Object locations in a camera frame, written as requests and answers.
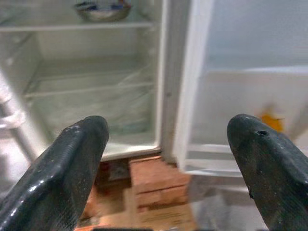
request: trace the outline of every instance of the door shelf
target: door shelf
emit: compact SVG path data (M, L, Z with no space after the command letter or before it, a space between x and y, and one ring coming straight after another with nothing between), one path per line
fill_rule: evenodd
M77 29L148 28L153 22L132 10L129 16L118 22L87 22L77 15L72 6L64 5L56 9L44 7L21 7L11 10L12 16L0 20L0 32L52 31Z
M183 169L192 175L242 177L235 160L186 159Z
M307 63L308 60L286 60L284 57L210 56L208 71L307 74Z
M230 146L222 144L190 144L188 150L207 153L232 153Z
M107 57L43 62L32 78L26 98L152 87L149 66L134 57Z

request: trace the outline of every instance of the refrigerator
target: refrigerator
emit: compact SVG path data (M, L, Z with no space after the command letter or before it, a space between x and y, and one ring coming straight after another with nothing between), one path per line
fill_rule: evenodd
M232 207L225 191L249 198L227 141L233 116L271 105L308 154L307 1L131 0L108 23L84 21L80 2L0 1L0 137L29 161L99 115L110 129L102 161L161 152ZM233 220L263 227L248 204Z

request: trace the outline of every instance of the white plastic panel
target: white plastic panel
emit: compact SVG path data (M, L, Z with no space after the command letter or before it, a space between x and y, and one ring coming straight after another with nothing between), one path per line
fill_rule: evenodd
M40 31L39 48L45 60L99 58L136 53L135 29Z
M273 104L288 134L308 104L307 11L306 1L192 1L173 148L182 171L241 176L227 141L237 114ZM307 130L294 140L305 154Z

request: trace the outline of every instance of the crisper drawer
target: crisper drawer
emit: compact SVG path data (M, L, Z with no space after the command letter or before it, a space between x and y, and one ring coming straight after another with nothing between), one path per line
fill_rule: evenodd
M151 127L152 91L148 86L58 93L32 99L56 136L89 115L103 116L112 135L146 132Z

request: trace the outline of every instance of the refrigerator wall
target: refrigerator wall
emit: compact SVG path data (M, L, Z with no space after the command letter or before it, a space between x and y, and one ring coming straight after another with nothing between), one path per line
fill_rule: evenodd
M0 24L3 50L18 40L1 70L42 118L43 131L55 138L100 115L110 129L103 158L159 150L163 1L132 0L127 19L114 23L84 22L75 1L1 4L12 12Z
M307 10L306 1L192 1L173 148L183 171L241 176L227 141L236 114L271 105L288 135L308 103ZM306 154L307 141L307 129L294 140Z

